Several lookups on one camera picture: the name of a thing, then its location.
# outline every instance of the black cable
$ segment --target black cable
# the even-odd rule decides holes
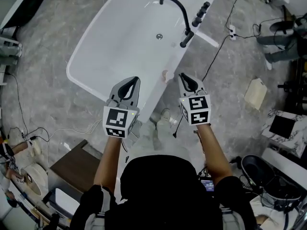
[[[29,131],[28,131],[27,125],[25,125],[23,110],[22,110],[21,104],[20,104],[20,99],[19,99],[19,87],[18,87],[17,79],[16,79],[16,77],[15,77],[13,74],[10,74],[10,73],[8,73],[8,72],[6,72],[5,74],[10,75],[10,76],[12,76],[12,77],[15,78],[16,85],[17,85],[17,97],[18,97],[18,103],[19,103],[19,107],[20,107],[21,117],[22,117],[22,119],[23,119],[23,123],[24,123],[25,129],[27,130],[27,134],[28,134]]]
[[[289,226],[289,213],[285,213],[284,215],[284,227],[283,227],[283,230],[287,230]]]
[[[279,27],[279,28],[275,31],[275,33],[274,33],[273,42],[274,42],[275,46],[278,47],[280,50],[288,51],[288,50],[290,50],[294,45],[296,45],[297,42],[294,42],[294,44],[292,44],[291,47],[285,47],[285,49],[280,48],[280,47],[276,44],[276,42],[275,42],[275,36],[276,36],[276,33],[279,31],[279,29],[280,29],[280,27]]]
[[[200,132],[198,130],[193,130],[193,133],[198,136],[198,138],[200,139],[200,142],[201,142]]]
[[[246,37],[243,37],[243,36],[239,36],[238,34],[234,34],[235,36],[237,36],[237,37],[241,37],[241,38],[251,38],[251,37],[259,37],[260,35],[261,35],[261,27],[262,27],[262,23],[264,23],[264,22],[267,22],[267,21],[274,21],[274,20],[280,20],[280,19],[284,19],[284,17],[280,17],[280,18],[275,18],[275,19],[269,19],[269,20],[265,20],[265,21],[262,21],[259,25],[257,25],[257,24],[253,24],[253,33],[254,33],[254,35],[253,36],[246,36]],[[257,26],[258,27],[258,29],[259,29],[259,34],[258,35],[255,35],[255,31],[254,31],[254,26]]]
[[[230,18],[231,14],[232,14],[232,10],[233,10],[234,7],[235,7],[236,1],[238,1],[238,0],[235,0],[233,6],[232,6],[232,8],[231,8],[230,14],[229,14],[229,16],[228,16],[228,18],[227,18],[227,21],[226,21],[226,23],[225,23],[225,27],[226,27],[229,31],[230,31],[230,29],[228,28],[227,23],[228,23],[229,18]]]
[[[182,117],[181,117],[181,120],[180,120],[180,122],[179,122],[179,124],[178,124],[178,126],[177,126],[177,129],[176,129],[175,133],[173,134],[173,137],[175,137],[175,138],[177,138],[177,131],[178,131],[178,128],[179,128],[179,125],[180,125],[182,119],[183,119],[183,115],[182,115]]]
[[[19,130],[19,133],[20,133],[20,135],[21,135],[21,137],[24,139],[24,135],[23,135],[23,133],[21,132],[21,130],[20,130],[19,127],[10,128],[9,133],[8,133],[8,139],[10,139],[10,132],[11,132],[12,129],[18,129],[18,130]]]
[[[207,70],[207,72],[206,72],[206,75],[205,75],[205,76],[202,78],[202,80],[201,80],[201,81],[204,81],[204,80],[205,80],[205,78],[206,78],[206,76],[208,75],[209,70],[210,70],[210,68],[211,68],[212,64],[214,63],[214,61],[215,61],[215,59],[216,59],[217,55],[219,54],[219,52],[220,52],[220,50],[221,50],[221,48],[222,48],[222,46],[223,46],[223,44],[224,44],[224,42],[225,42],[226,38],[227,38],[227,37],[229,37],[229,36],[230,36],[230,35],[227,35],[227,36],[224,38],[224,40],[223,40],[223,42],[222,42],[222,45],[220,46],[219,50],[217,51],[217,53],[216,53],[216,55],[215,55],[215,57],[214,57],[213,61],[211,62],[210,66],[209,66],[209,68],[208,68],[208,70]]]
[[[21,134],[21,136],[22,136],[22,138],[23,138],[25,141],[27,141],[26,137],[27,137],[28,135],[32,134],[33,132],[35,132],[35,131],[37,131],[38,129],[40,129],[40,128],[41,128],[41,129],[43,129],[43,130],[45,130],[45,131],[46,131],[47,136],[48,136],[48,140],[45,140],[45,139],[44,139],[44,138],[42,138],[41,136],[36,136],[36,137],[41,138],[41,139],[42,139],[42,140],[44,140],[45,142],[49,142],[49,141],[50,141],[50,136],[49,136],[48,131],[47,131],[47,130],[46,130],[44,127],[38,127],[37,129],[35,129],[35,130],[33,130],[33,131],[29,132],[29,130],[28,130],[28,128],[27,128],[27,126],[25,125],[25,121],[24,121],[24,114],[23,114],[23,110],[22,110],[22,108],[21,108],[21,104],[20,104],[18,81],[17,81],[16,77],[15,77],[13,74],[10,74],[10,73],[8,73],[8,72],[5,72],[5,74],[10,75],[10,76],[13,76],[13,77],[15,78],[16,85],[17,85],[17,97],[18,97],[18,103],[19,103],[19,107],[20,107],[21,116],[22,116],[23,123],[24,123],[24,126],[25,126],[25,129],[26,129],[27,133],[26,133],[26,134],[23,134],[23,133],[21,132],[20,128],[18,128],[18,127],[10,128],[10,131],[11,131],[12,129],[18,129],[18,130],[19,130],[19,132],[20,132],[20,134]]]
[[[128,152],[127,149],[126,149],[126,146],[125,146],[125,144],[124,144],[124,142],[123,142],[123,140],[121,140],[121,144],[122,144],[123,149],[125,150],[125,152]]]
[[[35,129],[35,130],[31,131],[31,132],[30,132],[29,134],[27,134],[26,136],[28,136],[28,135],[32,134],[33,132],[37,131],[37,130],[38,130],[38,129],[40,129],[40,128],[46,131],[47,136],[48,136],[48,140],[45,140],[45,139],[44,139],[44,138],[42,138],[41,136],[36,136],[36,137],[41,138],[41,139],[42,139],[42,140],[44,140],[45,142],[49,142],[49,141],[50,141],[50,136],[49,136],[48,131],[47,131],[47,130],[46,130],[44,127],[38,127],[37,129]]]

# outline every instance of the electrical wire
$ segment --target electrical wire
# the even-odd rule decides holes
[[[229,36],[230,36],[230,35],[227,35],[227,36],[224,38],[224,40],[223,40],[223,42],[222,42],[222,45],[220,46],[219,50],[217,51],[217,53],[216,53],[216,55],[215,55],[215,57],[214,57],[213,61],[211,62],[210,66],[209,66],[209,68],[208,68],[208,70],[207,70],[207,72],[206,72],[206,75],[205,75],[205,76],[202,78],[202,80],[201,80],[201,81],[204,81],[204,80],[205,80],[206,76],[207,76],[207,75],[208,75],[208,73],[209,73],[209,70],[210,70],[210,68],[211,68],[212,64],[214,63],[214,61],[215,61],[215,59],[216,59],[217,55],[219,54],[219,52],[220,52],[221,48],[223,47],[223,44],[224,44],[224,42],[225,42],[226,38],[227,38],[227,37],[229,37]]]
[[[49,140],[51,140],[51,138],[54,136],[54,134],[57,133],[57,132],[60,131],[60,130],[70,130],[70,131],[74,131],[74,132],[76,132],[76,133],[78,133],[78,134],[82,134],[82,135],[84,135],[84,134],[92,134],[93,131],[96,129],[96,127],[98,126],[98,124],[99,124],[101,121],[102,121],[102,119],[96,120],[96,121],[93,123],[93,125],[92,125],[87,131],[85,131],[85,132],[79,132],[79,131],[77,131],[77,130],[75,130],[75,129],[73,129],[73,128],[59,128],[59,129],[57,129],[57,130],[50,136]]]
[[[121,140],[121,144],[122,144],[123,149],[125,150],[125,152],[128,152],[128,150],[127,150],[127,148],[126,148],[125,143],[124,143],[124,141],[123,141],[123,140]]]
[[[15,77],[13,74],[10,74],[10,73],[8,73],[8,72],[5,72],[5,74],[6,74],[6,75],[9,75],[9,76],[12,76],[12,77],[15,78],[16,85],[17,85],[18,104],[19,104],[19,107],[20,107],[21,117],[22,117],[22,119],[23,119],[24,127],[25,127],[25,129],[26,129],[26,131],[27,131],[27,134],[28,134],[29,131],[28,131],[27,125],[25,125],[24,114],[23,114],[23,110],[22,110],[21,104],[20,104],[18,81],[17,81],[16,77]]]
[[[267,201],[270,205],[274,206],[274,204],[272,204],[268,199],[264,198],[262,195],[260,194],[256,194],[254,192],[245,192],[246,194],[255,194],[258,195],[260,198],[264,199],[265,201]]]
[[[196,134],[198,136],[198,138],[200,139],[200,142],[201,142],[201,136],[200,136],[200,132],[198,130],[193,130],[193,133]]]
[[[243,36],[240,36],[238,34],[234,34],[235,36],[237,37],[241,37],[241,38],[251,38],[251,37],[259,37],[261,35],[261,27],[262,27],[262,23],[264,22],[267,22],[267,21],[275,21],[275,20],[280,20],[280,19],[284,19],[284,17],[280,17],[280,18],[275,18],[275,19],[269,19],[269,20],[265,20],[265,21],[262,21],[259,25],[257,24],[253,24],[253,33],[254,35],[253,36],[246,36],[246,37],[243,37]],[[255,35],[255,30],[254,30],[254,26],[257,26],[258,27],[258,30],[259,30],[259,34],[258,35]]]
[[[181,120],[180,120],[180,122],[179,122],[179,124],[178,124],[178,126],[177,126],[177,129],[176,129],[175,133],[173,134],[173,137],[175,137],[175,138],[177,138],[177,131],[178,131],[178,129],[179,129],[179,126],[180,126],[180,123],[181,123],[182,119],[183,119],[183,115],[182,115],[182,117],[181,117]]]
[[[237,1],[238,1],[238,0],[235,0],[233,6],[232,6],[232,8],[231,8],[230,14],[229,14],[229,16],[228,16],[228,18],[227,18],[227,21],[226,21],[226,23],[225,23],[225,27],[226,27],[228,30],[230,30],[230,29],[228,28],[227,23],[228,23],[228,21],[229,21],[229,18],[230,18],[231,14],[232,14],[232,10],[234,9],[235,4],[236,4]]]
[[[248,184],[245,184],[242,180],[241,180],[241,177],[242,176],[244,176],[245,177],[245,179],[247,180],[247,182],[248,182],[248,179],[246,178],[246,176],[245,175],[240,175],[240,177],[239,177],[239,180],[241,181],[241,183],[242,183],[242,186],[243,186],[243,188],[245,188],[245,189],[247,189],[247,190],[252,190],[252,187],[250,186],[250,185],[248,185]]]
[[[27,139],[27,136],[28,136],[28,135],[32,134],[33,132],[37,131],[38,129],[43,129],[43,130],[46,131],[46,133],[47,133],[47,135],[48,135],[48,140],[45,140],[45,139],[42,138],[41,136],[36,136],[36,137],[41,138],[41,139],[44,140],[45,142],[48,142],[48,141],[50,140],[50,139],[49,139],[49,133],[48,133],[48,131],[47,131],[44,127],[38,127],[37,129],[35,129],[35,130],[29,132],[28,127],[27,127],[27,125],[25,124],[25,121],[24,121],[23,109],[21,108],[20,97],[19,97],[19,85],[18,85],[17,78],[16,78],[13,74],[10,74],[10,73],[8,73],[8,72],[5,72],[5,74],[14,77],[14,79],[15,79],[15,81],[16,81],[18,104],[19,104],[19,107],[20,107],[20,112],[21,112],[21,117],[22,117],[23,123],[24,123],[24,127],[25,127],[26,132],[27,132],[26,134],[22,133],[19,127],[10,128],[10,131],[9,131],[9,133],[8,133],[8,138],[10,137],[10,132],[11,132],[12,129],[18,129],[19,132],[20,132],[20,134],[21,134],[21,136],[22,136],[22,138],[23,138],[25,141],[28,141],[28,140],[29,140],[29,139]]]
[[[286,47],[285,49],[280,48],[280,47],[276,44],[276,41],[275,41],[276,33],[279,31],[279,29],[280,29],[280,27],[279,27],[279,28],[275,31],[275,33],[274,33],[273,42],[274,42],[275,46],[278,47],[280,50],[288,51],[288,50],[290,50],[294,45],[297,44],[297,41],[294,42],[294,43],[291,45],[291,47]]]

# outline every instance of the machine part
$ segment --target machine part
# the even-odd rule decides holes
[[[198,11],[198,13],[196,14],[197,15],[197,17],[203,17],[203,15],[206,13],[207,11],[205,10],[205,9],[203,9],[203,8],[201,8],[199,11]]]
[[[113,87],[107,105],[109,107],[125,105],[127,109],[138,110],[140,85],[141,80],[138,77],[124,79]]]
[[[194,36],[194,33],[191,31],[187,35],[187,37],[180,43],[180,47],[185,48],[187,46],[187,43],[192,39]]]
[[[211,101],[206,94],[202,81],[187,75],[179,74],[178,77],[180,96],[180,110],[189,125],[210,123]]]
[[[207,94],[202,81],[191,75],[180,73],[178,77],[178,83],[181,97]]]
[[[116,84],[104,107],[103,128],[107,136],[127,138],[137,122],[141,81],[138,77]]]
[[[201,22],[202,22],[201,18],[196,17],[195,20],[192,22],[192,26],[198,27]]]
[[[233,25],[229,25],[229,34],[230,34],[230,40],[235,41],[236,40],[236,28]]]
[[[185,9],[185,7],[181,4],[181,2],[179,2],[178,0],[171,0],[172,2],[174,2],[182,11],[182,15],[183,15],[183,19],[184,19],[184,23],[186,24],[186,36],[189,35],[189,33],[191,32],[191,28],[189,26],[189,19],[188,19],[188,15],[187,15],[187,11]]]
[[[202,9],[204,9],[204,10],[208,10],[208,8],[210,7],[210,3],[209,2],[205,2],[204,4],[203,4],[203,7],[202,7]]]

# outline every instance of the person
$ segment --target person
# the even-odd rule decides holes
[[[14,194],[9,190],[11,179],[16,178],[19,179],[19,181],[24,181],[24,176],[20,175],[18,173],[18,168],[15,165],[14,162],[14,155],[17,153],[30,148],[31,153],[33,153],[33,146],[31,141],[25,141],[14,148],[11,148],[7,143],[3,142],[0,144],[0,155],[6,160],[5,162],[5,170],[6,173],[1,181],[1,188],[4,191],[6,195],[6,199],[11,207],[17,207],[18,203],[15,199]]]
[[[293,28],[294,33],[292,35],[260,36],[257,38],[257,42],[264,46],[285,46],[285,49],[282,51],[264,54],[268,70],[272,69],[272,63],[278,61],[307,58],[307,14],[297,19],[296,23],[299,26]]]
[[[123,204],[114,197],[121,139],[109,137],[94,177],[72,217],[70,229],[223,229],[221,204],[237,212],[245,229],[257,223],[242,183],[231,167],[210,127],[198,125],[206,165],[214,183],[214,198],[206,192],[190,163],[189,153],[172,136],[170,112],[156,124],[140,129],[129,150],[120,178]],[[157,132],[160,148],[153,145]]]
[[[18,46],[0,45],[0,65],[16,66],[22,54],[22,44]]]

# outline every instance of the freestanding bathtub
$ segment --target freestanding bathtub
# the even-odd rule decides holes
[[[204,2],[179,0],[186,8],[190,27]],[[167,83],[162,72],[174,73],[187,47],[180,8],[165,0],[108,0],[90,23],[67,65],[68,78],[106,101],[113,86],[138,76],[141,89],[138,119],[146,122]]]

